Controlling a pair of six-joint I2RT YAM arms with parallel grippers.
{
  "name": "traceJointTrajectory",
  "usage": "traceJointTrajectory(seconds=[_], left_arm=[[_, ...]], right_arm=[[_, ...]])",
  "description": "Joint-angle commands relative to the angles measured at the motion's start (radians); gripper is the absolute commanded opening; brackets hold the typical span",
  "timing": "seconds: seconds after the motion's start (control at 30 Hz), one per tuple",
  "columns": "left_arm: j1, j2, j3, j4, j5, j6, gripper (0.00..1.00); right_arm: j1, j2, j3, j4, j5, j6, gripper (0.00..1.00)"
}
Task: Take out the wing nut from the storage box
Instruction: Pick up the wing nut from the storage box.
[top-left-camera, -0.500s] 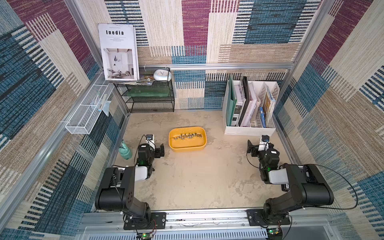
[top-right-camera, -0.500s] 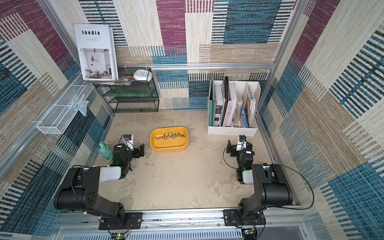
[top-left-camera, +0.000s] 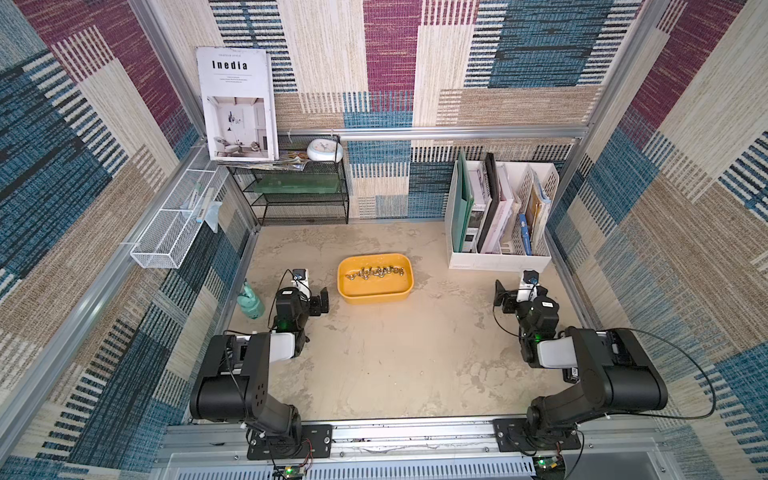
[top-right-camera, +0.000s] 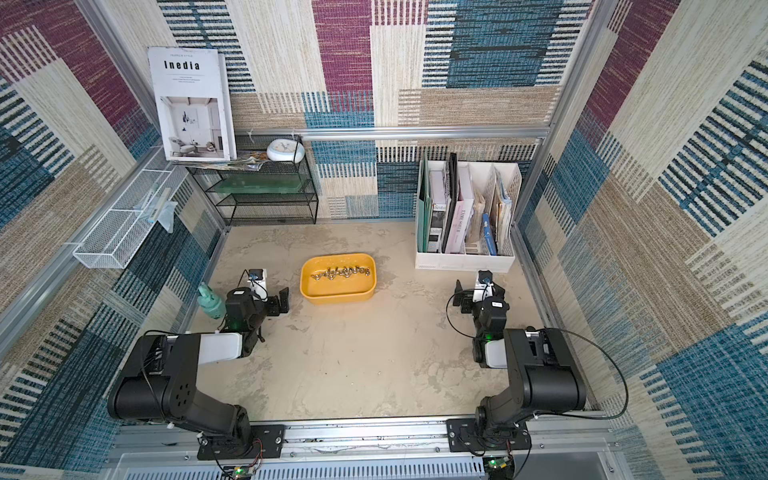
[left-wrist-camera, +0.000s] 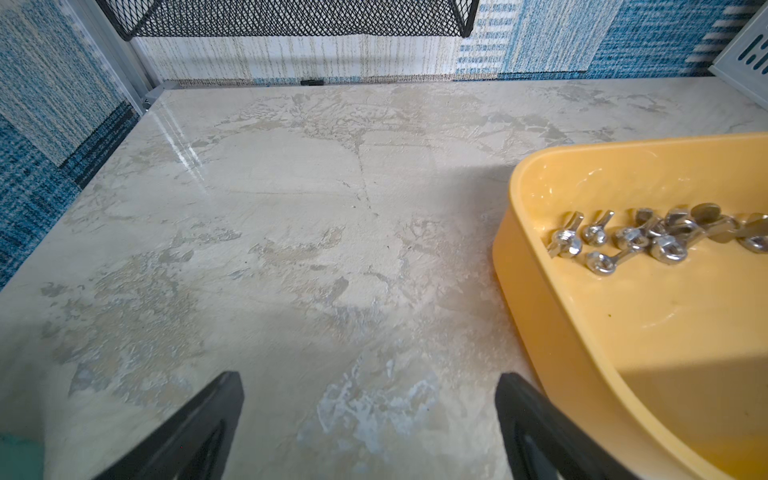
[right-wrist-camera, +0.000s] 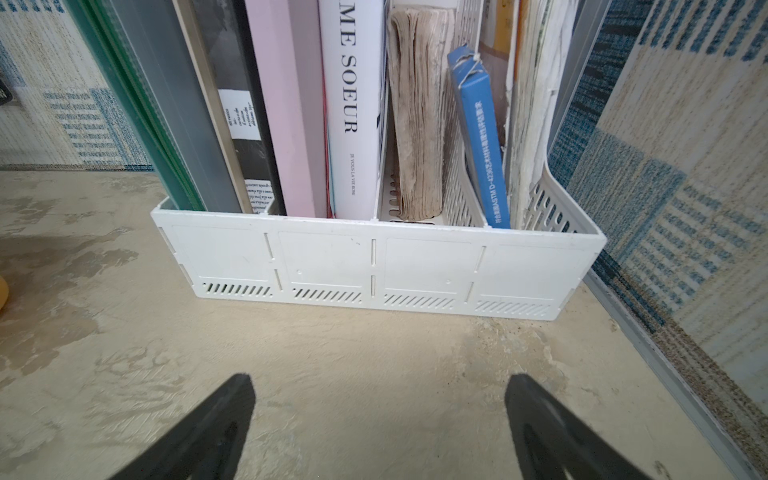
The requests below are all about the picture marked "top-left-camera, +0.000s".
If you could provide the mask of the yellow plastic storage box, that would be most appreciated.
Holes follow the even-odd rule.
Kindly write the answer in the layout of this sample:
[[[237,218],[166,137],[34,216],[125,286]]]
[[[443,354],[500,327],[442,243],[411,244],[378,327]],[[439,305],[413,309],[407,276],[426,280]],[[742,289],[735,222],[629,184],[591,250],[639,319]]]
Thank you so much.
[[[412,264],[400,253],[347,257],[337,269],[337,291],[351,305],[405,300],[414,284]]]

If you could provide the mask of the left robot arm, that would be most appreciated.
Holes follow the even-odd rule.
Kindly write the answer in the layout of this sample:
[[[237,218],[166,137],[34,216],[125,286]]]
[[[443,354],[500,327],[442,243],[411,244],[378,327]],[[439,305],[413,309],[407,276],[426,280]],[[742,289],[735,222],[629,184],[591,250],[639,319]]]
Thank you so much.
[[[296,459],[306,464],[328,458],[332,426],[304,424],[296,406],[268,392],[270,366],[298,357],[309,341],[308,319],[328,312],[327,289],[306,296],[297,287],[286,287],[276,295],[274,330],[212,337],[192,389],[191,416],[243,424],[252,461]]]

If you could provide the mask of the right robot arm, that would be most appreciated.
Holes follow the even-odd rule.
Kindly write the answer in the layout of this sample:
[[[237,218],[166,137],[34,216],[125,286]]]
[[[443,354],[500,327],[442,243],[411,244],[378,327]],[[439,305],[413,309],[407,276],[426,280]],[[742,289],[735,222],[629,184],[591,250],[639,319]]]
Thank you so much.
[[[517,290],[494,284],[493,307],[513,314],[523,361],[558,370],[565,390],[532,400],[526,415],[493,422],[501,452],[532,456],[559,447],[577,449],[577,426],[611,414],[639,414],[666,407],[668,391],[636,336],[625,330],[568,327],[557,331],[559,304],[537,281]]]

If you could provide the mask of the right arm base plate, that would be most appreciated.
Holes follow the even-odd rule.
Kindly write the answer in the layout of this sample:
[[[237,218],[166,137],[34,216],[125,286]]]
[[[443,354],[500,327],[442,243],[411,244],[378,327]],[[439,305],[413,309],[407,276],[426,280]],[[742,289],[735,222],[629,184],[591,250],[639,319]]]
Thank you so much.
[[[574,428],[535,429],[522,417],[497,418],[492,421],[500,452],[534,456],[538,452],[580,450],[582,440]]]

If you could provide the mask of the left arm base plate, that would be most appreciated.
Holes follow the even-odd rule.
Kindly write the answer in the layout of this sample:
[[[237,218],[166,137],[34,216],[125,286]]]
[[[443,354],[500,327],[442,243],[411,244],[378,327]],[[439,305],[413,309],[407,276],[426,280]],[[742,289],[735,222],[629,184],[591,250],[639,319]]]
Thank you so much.
[[[330,424],[303,424],[297,433],[279,436],[249,428],[246,433],[246,458],[257,461],[330,457],[333,442],[333,427]]]

